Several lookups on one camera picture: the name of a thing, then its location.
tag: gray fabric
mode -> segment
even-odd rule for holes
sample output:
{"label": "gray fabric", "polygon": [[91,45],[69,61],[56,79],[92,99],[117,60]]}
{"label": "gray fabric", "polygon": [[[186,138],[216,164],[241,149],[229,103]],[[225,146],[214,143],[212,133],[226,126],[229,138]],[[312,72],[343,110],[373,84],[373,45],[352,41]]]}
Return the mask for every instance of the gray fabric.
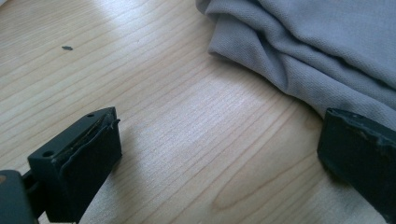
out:
{"label": "gray fabric", "polygon": [[216,23],[209,52],[286,94],[396,130],[396,1],[197,0]]}

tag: small dark speck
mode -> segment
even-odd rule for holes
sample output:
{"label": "small dark speck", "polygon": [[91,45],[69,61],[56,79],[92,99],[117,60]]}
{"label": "small dark speck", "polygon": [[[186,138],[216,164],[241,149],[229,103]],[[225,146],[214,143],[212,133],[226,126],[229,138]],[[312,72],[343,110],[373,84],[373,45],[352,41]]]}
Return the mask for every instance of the small dark speck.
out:
{"label": "small dark speck", "polygon": [[67,50],[73,50],[73,48],[70,47],[70,46],[62,46],[62,48],[63,48],[63,49],[67,49]]}

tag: wood grain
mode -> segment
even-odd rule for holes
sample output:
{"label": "wood grain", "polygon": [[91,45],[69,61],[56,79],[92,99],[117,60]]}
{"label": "wood grain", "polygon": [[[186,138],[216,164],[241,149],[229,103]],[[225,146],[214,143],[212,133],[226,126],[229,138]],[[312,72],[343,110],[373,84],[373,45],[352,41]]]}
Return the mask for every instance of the wood grain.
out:
{"label": "wood grain", "polygon": [[318,115],[208,55],[213,29],[193,1],[7,1],[0,169],[114,105],[123,158],[81,223],[384,223],[324,172]]}

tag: black plastic piece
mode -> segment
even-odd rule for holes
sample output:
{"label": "black plastic piece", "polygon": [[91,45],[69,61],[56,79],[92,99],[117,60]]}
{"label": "black plastic piece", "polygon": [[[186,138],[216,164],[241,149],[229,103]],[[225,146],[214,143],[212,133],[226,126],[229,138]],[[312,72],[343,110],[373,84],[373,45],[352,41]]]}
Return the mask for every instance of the black plastic piece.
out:
{"label": "black plastic piece", "polygon": [[366,117],[328,109],[318,157],[389,223],[396,223],[396,132]]}
{"label": "black plastic piece", "polygon": [[79,222],[121,157],[114,107],[95,111],[28,157],[51,222]]}
{"label": "black plastic piece", "polygon": [[24,174],[22,179],[33,215],[36,218],[39,218],[46,210],[45,191],[43,185],[35,180],[32,175],[32,171]]}
{"label": "black plastic piece", "polygon": [[0,171],[0,223],[38,223],[17,171]]}

